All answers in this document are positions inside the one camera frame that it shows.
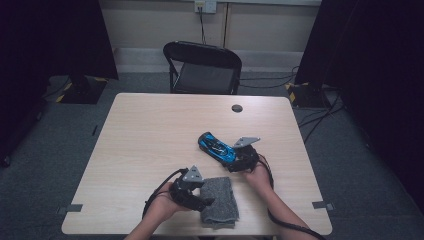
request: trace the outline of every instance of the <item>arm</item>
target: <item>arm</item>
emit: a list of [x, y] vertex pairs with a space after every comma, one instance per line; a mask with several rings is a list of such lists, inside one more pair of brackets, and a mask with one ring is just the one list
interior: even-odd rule
[[[260, 160], [262, 162], [266, 162], [262, 156], [260, 156]], [[294, 213], [274, 192], [269, 181], [268, 172], [264, 165], [258, 163], [252, 172], [243, 172], [242, 174], [246, 178], [249, 185], [261, 197], [275, 218], [283, 222], [309, 228], [308, 225], [302, 219], [300, 219], [299, 216], [297, 216], [296, 213]], [[281, 226], [278, 227], [280, 235], [284, 240], [316, 240], [315, 237], [307, 233], [291, 230]]]
[[172, 201], [169, 196], [169, 187], [171, 182], [166, 183], [160, 193], [150, 205], [143, 220], [131, 231], [125, 240], [145, 240], [155, 232], [159, 225], [171, 218], [178, 211], [188, 211]]

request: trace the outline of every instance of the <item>black chair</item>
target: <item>black chair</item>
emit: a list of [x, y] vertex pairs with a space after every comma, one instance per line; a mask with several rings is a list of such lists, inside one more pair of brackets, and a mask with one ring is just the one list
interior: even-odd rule
[[[242, 63], [234, 52], [217, 46], [175, 41], [166, 44], [163, 53], [169, 63], [171, 93], [237, 94]], [[174, 61], [183, 63], [180, 72]]]

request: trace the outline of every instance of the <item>wooden table top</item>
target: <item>wooden table top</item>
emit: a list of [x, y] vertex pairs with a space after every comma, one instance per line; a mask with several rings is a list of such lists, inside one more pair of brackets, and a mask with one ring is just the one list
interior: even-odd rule
[[[232, 111], [235, 104], [243, 111]], [[313, 230], [331, 233], [326, 209], [312, 206], [322, 196], [288, 99], [143, 93], [116, 96], [72, 201], [83, 205], [81, 212], [68, 212], [62, 231], [128, 234], [154, 189], [175, 170], [196, 165], [204, 178], [231, 178], [240, 219], [234, 228], [212, 229], [202, 227], [199, 212], [178, 212], [155, 234], [277, 234], [244, 178], [199, 149], [197, 139], [208, 131], [230, 146], [260, 137], [252, 146], [267, 158], [277, 194]]]

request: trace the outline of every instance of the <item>person's right hand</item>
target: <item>person's right hand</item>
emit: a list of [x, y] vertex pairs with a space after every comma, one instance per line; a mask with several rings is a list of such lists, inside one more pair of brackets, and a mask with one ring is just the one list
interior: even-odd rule
[[[259, 155], [259, 160], [267, 164], [265, 158], [261, 155]], [[249, 185], [260, 195], [266, 191], [272, 190], [268, 171], [262, 163], [258, 162], [253, 171], [243, 171], [241, 174], [245, 177]]]

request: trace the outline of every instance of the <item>folded towel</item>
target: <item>folded towel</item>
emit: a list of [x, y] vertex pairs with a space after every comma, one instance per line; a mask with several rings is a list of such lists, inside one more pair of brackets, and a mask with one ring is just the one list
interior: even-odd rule
[[200, 197], [215, 198], [212, 205], [200, 213], [203, 223], [212, 224], [215, 227], [235, 225], [239, 212], [229, 177], [205, 179], [204, 185], [200, 188]]

